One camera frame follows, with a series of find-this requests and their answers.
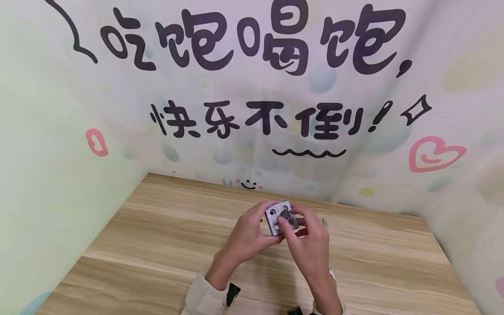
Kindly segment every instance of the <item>pink doodle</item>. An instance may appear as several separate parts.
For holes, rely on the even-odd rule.
[[[495,282],[495,287],[497,292],[504,298],[504,277],[500,277]]]
[[[433,142],[434,144],[436,144],[436,147],[434,148],[434,152],[433,152],[434,155],[439,155],[439,154],[443,154],[446,152],[456,152],[457,156],[453,160],[448,161],[444,164],[435,165],[435,166],[428,166],[428,167],[418,167],[416,164],[416,157],[417,157],[418,148],[422,144],[427,143],[427,142]],[[417,142],[415,142],[410,149],[410,153],[409,153],[410,170],[413,173],[423,173],[423,172],[433,172],[433,171],[438,171],[440,169],[445,169],[448,166],[452,165],[453,163],[457,162],[466,153],[466,151],[467,151],[467,149],[464,147],[461,147],[461,146],[447,147],[445,141],[443,139],[441,139],[440,137],[430,136],[430,137],[422,138],[422,139],[418,140]],[[436,163],[442,162],[441,159],[430,159],[429,157],[427,157],[427,154],[422,154],[420,156],[420,159],[426,164],[436,164]]]
[[[98,142],[100,143],[101,146],[100,151],[96,150],[92,136],[95,136],[98,139]],[[93,151],[94,154],[100,157],[108,155],[107,145],[105,144],[105,139],[103,138],[103,135],[101,134],[100,130],[95,128],[89,129],[88,131],[86,131],[86,139],[88,140],[89,148],[91,149],[91,151]]]

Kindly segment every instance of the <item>person's right hand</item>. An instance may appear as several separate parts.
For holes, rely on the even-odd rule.
[[[318,281],[329,274],[329,233],[322,225],[315,210],[298,204],[291,204],[291,213],[303,218],[296,218],[304,229],[296,233],[283,217],[278,217],[278,223],[287,239],[290,252],[297,267],[310,282]]]
[[[295,233],[287,220],[278,217],[292,258],[310,287],[317,309],[325,315],[341,315],[336,281],[329,273],[329,232],[313,209],[292,203],[291,206],[291,213],[303,216],[296,219],[305,227]]]

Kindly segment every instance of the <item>pink heart outline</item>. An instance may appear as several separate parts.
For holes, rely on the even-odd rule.
[[[434,144],[436,144],[436,147],[434,148],[434,152],[433,152],[434,155],[439,155],[439,154],[443,154],[446,152],[457,152],[457,156],[453,160],[451,160],[445,164],[440,164],[440,165],[436,165],[436,166],[429,166],[429,167],[418,167],[416,165],[416,154],[417,154],[418,148],[422,144],[427,143],[427,142],[434,142]],[[409,153],[410,170],[413,173],[423,173],[423,172],[433,172],[433,171],[445,169],[448,166],[452,165],[453,163],[457,162],[466,152],[467,152],[467,149],[462,146],[449,146],[449,147],[447,147],[445,141],[440,137],[436,137],[436,136],[425,137],[425,138],[422,138],[422,139],[416,141],[411,146],[410,153]],[[421,159],[424,162],[426,162],[425,160],[429,161],[427,163],[434,163],[434,161],[440,162],[439,159],[428,159],[426,154],[422,154]]]

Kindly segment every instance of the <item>pink heart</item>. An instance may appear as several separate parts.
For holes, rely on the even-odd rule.
[[[495,287],[497,292],[504,298],[504,277],[500,277],[495,282]]]
[[[429,166],[429,167],[418,167],[416,165],[417,151],[418,151],[418,148],[426,142],[434,142],[434,144],[436,144],[436,147],[434,148],[434,152],[433,152],[434,155],[439,155],[439,154],[443,154],[446,152],[457,152],[457,156],[453,160],[448,161],[447,163],[444,163],[444,164],[440,164],[440,165],[436,165],[436,166]],[[466,148],[461,147],[461,146],[446,147],[445,145],[446,145],[445,141],[443,139],[441,139],[440,137],[436,137],[436,136],[425,137],[425,138],[422,138],[422,139],[418,140],[417,142],[415,142],[413,144],[413,146],[411,146],[410,154],[409,154],[410,170],[413,173],[422,173],[422,172],[433,172],[433,171],[438,171],[440,169],[445,169],[448,166],[452,165],[453,163],[457,162],[467,151]],[[422,154],[420,156],[420,159],[423,162],[428,163],[428,164],[435,164],[435,163],[439,163],[442,161],[441,159],[429,159],[426,154]]]

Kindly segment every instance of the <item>hand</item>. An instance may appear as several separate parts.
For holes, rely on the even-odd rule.
[[[305,227],[295,233],[287,220],[278,217],[292,258],[306,279],[319,311],[325,315],[341,315],[336,281],[329,273],[329,232],[313,209],[293,203],[291,206],[291,213],[303,216],[296,219]]]
[[[307,281],[325,277],[329,274],[329,233],[313,209],[291,205],[291,213],[303,216],[296,218],[297,223],[305,227],[294,233],[289,222],[278,217],[292,258]]]
[[[283,235],[264,235],[259,227],[266,210],[277,203],[277,200],[263,201],[238,219],[226,244],[215,255],[205,277],[214,288],[224,290],[236,267],[253,258],[261,250],[283,241]]]

